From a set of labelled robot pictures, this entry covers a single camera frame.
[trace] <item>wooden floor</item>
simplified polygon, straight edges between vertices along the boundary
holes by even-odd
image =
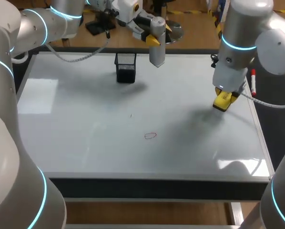
[[[10,0],[18,8],[29,8],[30,0]],[[43,7],[43,0],[35,0],[37,7]],[[177,0],[169,3],[170,10],[206,10],[204,0]],[[285,9],[285,0],[275,0],[275,9]],[[168,45],[168,49],[217,49],[220,45],[214,22],[207,14],[169,15],[169,19],[182,24],[185,30],[183,39]],[[85,14],[84,23],[94,20],[94,15]],[[99,47],[105,42],[105,36],[93,37],[84,26],[78,35],[70,40],[71,46]],[[111,32],[108,47],[147,48],[132,37],[126,28],[117,26]],[[242,203],[246,217],[255,203]],[[68,223],[91,224],[205,224],[226,225],[230,219],[224,203],[67,203]]]

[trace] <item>red ink mark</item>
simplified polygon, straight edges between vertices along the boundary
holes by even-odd
[[[145,139],[152,139],[152,138],[155,138],[157,136],[156,133],[147,133],[144,135],[144,138]]]

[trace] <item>red marker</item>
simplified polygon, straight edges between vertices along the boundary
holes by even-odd
[[[256,70],[252,69],[252,97],[256,96]]]

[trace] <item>silver cylinder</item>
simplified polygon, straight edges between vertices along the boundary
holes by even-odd
[[[51,10],[36,8],[21,12],[21,25],[12,56],[64,36],[68,21]]]
[[[255,41],[271,14],[260,14],[260,16],[243,14],[235,10],[231,3],[224,26],[219,60],[236,70],[246,68],[256,54],[256,48],[249,48],[255,47]]]
[[[16,180],[0,204],[0,228],[28,228],[38,212],[40,215],[34,229],[62,228],[66,215],[64,200],[58,189],[48,179],[44,180],[20,139],[17,99],[8,49],[8,35],[0,27],[0,118],[15,142],[20,158]]]
[[[261,216],[267,229],[285,229],[285,157],[262,196]]]
[[[151,34],[159,41],[160,46],[150,47],[149,59],[156,67],[165,62],[166,57],[166,21],[162,17],[151,20]]]
[[[82,16],[85,0],[52,0],[51,6],[66,15]]]

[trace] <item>mesh pen cup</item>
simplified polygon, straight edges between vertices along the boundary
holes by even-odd
[[[134,83],[136,76],[136,53],[117,53],[115,57],[118,83]]]

